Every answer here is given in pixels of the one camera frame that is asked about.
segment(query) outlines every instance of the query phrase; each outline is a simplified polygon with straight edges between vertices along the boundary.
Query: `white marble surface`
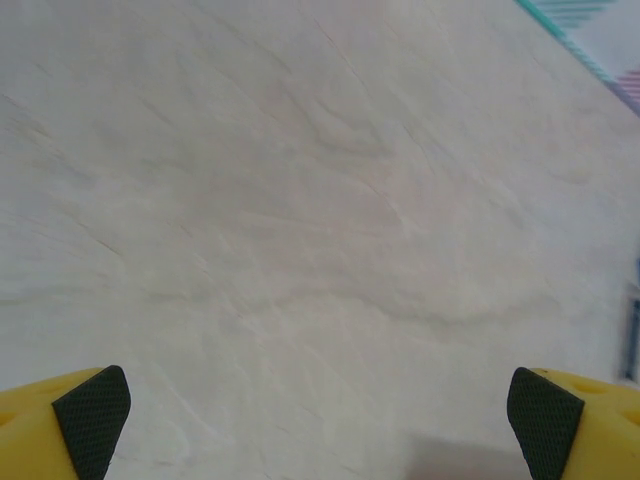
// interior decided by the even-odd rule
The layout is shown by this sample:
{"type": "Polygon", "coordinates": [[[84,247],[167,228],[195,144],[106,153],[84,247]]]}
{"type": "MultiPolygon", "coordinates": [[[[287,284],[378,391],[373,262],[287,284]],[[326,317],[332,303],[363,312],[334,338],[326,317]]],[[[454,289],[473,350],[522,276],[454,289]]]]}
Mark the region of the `white marble surface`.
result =
{"type": "Polygon", "coordinates": [[[0,387],[122,365],[111,480],[513,451],[516,366],[612,378],[638,152],[510,0],[2,1],[0,387]]]}

